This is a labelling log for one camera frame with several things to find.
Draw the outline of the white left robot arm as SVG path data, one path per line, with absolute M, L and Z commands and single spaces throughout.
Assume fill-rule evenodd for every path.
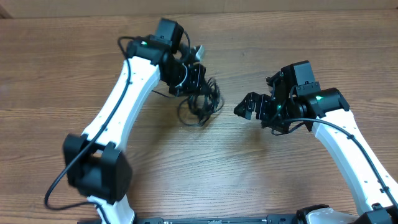
M 133 223 L 136 219 L 127 191 L 132 168 L 126 158 L 127 140 L 148 96 L 160 82 L 182 97 L 204 124 L 216 112 L 218 87 L 205 79 L 202 45 L 181 42 L 181 35 L 130 37 L 121 47 L 120 76 L 95 119 L 81 135 L 63 143 L 65 169 L 61 176 L 86 197 L 99 223 Z

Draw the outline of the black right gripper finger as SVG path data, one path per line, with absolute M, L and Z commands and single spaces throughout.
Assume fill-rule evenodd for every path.
M 263 97 L 264 97 L 264 94 L 258 94 L 258 93 L 255 93 L 255 92 L 250 92 L 244 97 L 243 103 L 245 103 L 245 104 L 261 103 L 263 101 Z
M 251 120 L 252 112 L 253 108 L 252 108 L 252 103 L 250 101 L 242 101 L 234 108 L 235 115 L 248 120 Z

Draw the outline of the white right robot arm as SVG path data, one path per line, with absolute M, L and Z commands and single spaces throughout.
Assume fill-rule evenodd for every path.
M 397 223 L 397 182 L 364 139 L 341 92 L 322 90 L 312 72 L 280 71 L 266 81 L 270 95 L 250 92 L 234 113 L 256 116 L 275 136 L 306 126 L 349 186 L 359 215 L 352 223 Z

